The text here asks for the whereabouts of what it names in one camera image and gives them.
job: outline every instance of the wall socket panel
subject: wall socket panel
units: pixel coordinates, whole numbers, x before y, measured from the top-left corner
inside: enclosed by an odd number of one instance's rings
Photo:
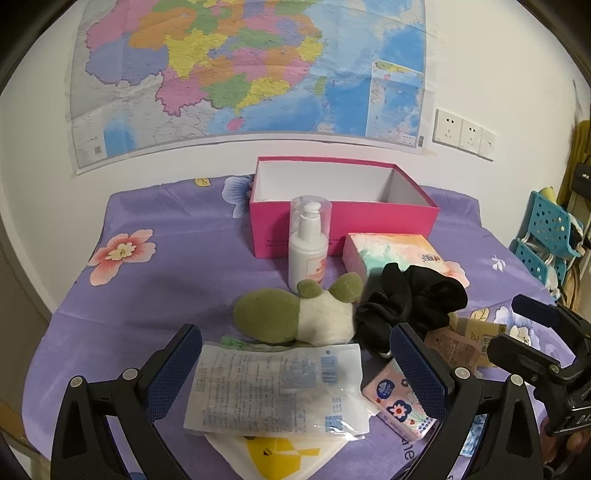
[[[458,148],[470,153],[478,153],[481,139],[482,127],[479,127],[468,120],[463,120]]]
[[[457,147],[460,144],[460,132],[462,130],[462,119],[457,115],[437,109],[435,118],[435,131],[433,141],[450,147]]]
[[[433,141],[494,160],[497,137],[480,125],[437,109]]]

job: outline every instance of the purple bedsheet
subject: purple bedsheet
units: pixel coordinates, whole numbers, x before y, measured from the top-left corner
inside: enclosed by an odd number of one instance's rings
[[[115,235],[136,234],[127,250],[115,254],[123,261],[108,283],[90,283],[91,273],[103,268],[100,264],[82,271],[53,315],[27,375],[22,416],[29,441],[46,457],[51,455],[57,414],[71,377],[110,380],[125,368],[141,367],[187,322],[198,325],[205,340],[238,335],[232,325],[232,304],[238,296],[260,287],[286,288],[287,260],[258,260],[251,253],[246,211],[250,178],[209,180],[210,186],[186,180],[117,193],[109,200],[98,247]],[[488,307],[489,321],[527,326],[534,345],[563,365],[571,363],[573,355],[554,332],[511,312],[511,299],[518,293],[547,303],[551,297],[481,226],[478,202],[446,190],[426,191],[441,209],[428,240],[445,260],[465,270],[470,281],[467,314]],[[332,258],[327,283],[343,271],[340,259]],[[96,272],[92,278],[100,283],[112,273]],[[368,375],[373,374],[377,366],[367,354],[363,360]],[[486,369],[485,377],[502,380],[506,372]],[[156,423],[158,431],[192,478],[239,478],[204,437],[183,430],[190,383],[185,383],[169,415]],[[539,422],[543,408],[535,400],[534,407]],[[139,471],[116,427],[115,438],[128,468]],[[420,442],[402,441],[373,418],[370,434],[350,442],[313,478],[390,479],[421,448]],[[453,471],[456,479],[466,466],[467,459],[460,457]]]

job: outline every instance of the white wall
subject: white wall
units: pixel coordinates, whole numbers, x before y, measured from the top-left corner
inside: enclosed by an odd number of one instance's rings
[[[427,0],[427,20],[436,23],[440,40],[436,106],[499,134],[495,163],[441,145],[419,157],[260,141],[150,154],[74,177],[64,75],[84,4],[42,36],[0,97],[0,212],[25,271],[52,310],[92,253],[110,194],[251,173],[259,155],[394,161],[419,183],[478,198],[484,225],[508,245],[530,190],[560,185],[576,110],[573,80],[588,111],[589,88],[570,57],[516,0]]]

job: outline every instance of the pink box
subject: pink box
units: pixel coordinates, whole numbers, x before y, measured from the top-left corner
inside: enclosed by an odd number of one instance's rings
[[[260,157],[250,212],[257,258],[286,257],[291,199],[316,195],[332,202],[329,255],[341,255],[346,235],[414,233],[427,238],[439,213],[400,167],[350,158]]]

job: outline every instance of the screw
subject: screw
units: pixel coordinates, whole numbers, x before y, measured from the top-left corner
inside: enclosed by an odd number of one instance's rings
[[[523,385],[523,378],[521,378],[519,375],[511,375],[511,382],[514,385],[517,385],[518,387]]]
[[[124,380],[133,380],[137,376],[138,371],[135,368],[128,368],[125,372],[123,372]]]
[[[74,377],[70,380],[70,386],[76,388],[82,385],[82,377]]]
[[[456,368],[456,376],[465,380],[470,377],[470,372],[464,367],[459,367]]]

